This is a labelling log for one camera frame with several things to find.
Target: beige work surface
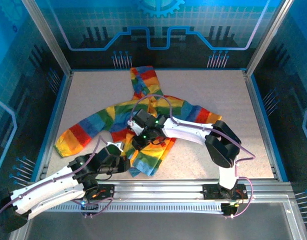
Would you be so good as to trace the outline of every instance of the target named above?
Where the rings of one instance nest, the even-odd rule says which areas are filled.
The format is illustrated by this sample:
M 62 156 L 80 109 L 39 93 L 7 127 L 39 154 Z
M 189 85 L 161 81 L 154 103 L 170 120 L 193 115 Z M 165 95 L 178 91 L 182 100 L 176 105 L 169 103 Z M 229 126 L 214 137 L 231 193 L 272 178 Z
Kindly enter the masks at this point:
M 256 160 L 240 163 L 238 174 L 249 178 L 273 178 L 273 173 L 261 137 L 254 109 L 240 70 L 156 70 L 161 90 L 200 105 L 222 115 L 242 145 L 256 155 Z M 108 106 L 129 101 L 134 94 L 129 71 L 75 72 L 62 114 L 57 139 L 66 129 L 82 119 Z M 111 141 L 107 131 L 101 135 Z M 61 158 L 55 149 L 49 162 L 47 175 L 51 175 L 76 156 L 91 153 L 95 137 L 79 154 Z M 240 151 L 238 158 L 247 157 Z M 129 172 L 114 174 L 112 180 L 141 179 L 216 179 L 218 167 L 212 162 L 207 148 L 194 142 L 177 139 L 175 145 L 160 165 L 157 173 L 148 177 L 140 174 L 132 178 Z

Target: enclosure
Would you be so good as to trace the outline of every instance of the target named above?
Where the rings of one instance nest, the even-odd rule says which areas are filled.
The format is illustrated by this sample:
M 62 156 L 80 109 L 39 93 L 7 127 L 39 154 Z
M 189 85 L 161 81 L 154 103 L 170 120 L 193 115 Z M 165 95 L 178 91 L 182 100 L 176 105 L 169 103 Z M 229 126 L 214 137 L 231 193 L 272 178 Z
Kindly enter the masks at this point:
M 0 239 L 307 239 L 307 0 L 0 1 L 0 189 L 55 174 L 99 134 L 125 140 L 118 107 L 152 93 L 180 101 L 188 121 L 226 122 L 256 156 L 238 166 L 255 197 L 244 214 L 199 213 L 221 202 L 202 192 L 219 168 L 206 146 L 177 139 L 97 176 L 114 185 L 98 220 L 65 202 Z M 66 141 L 78 145 L 68 153 Z

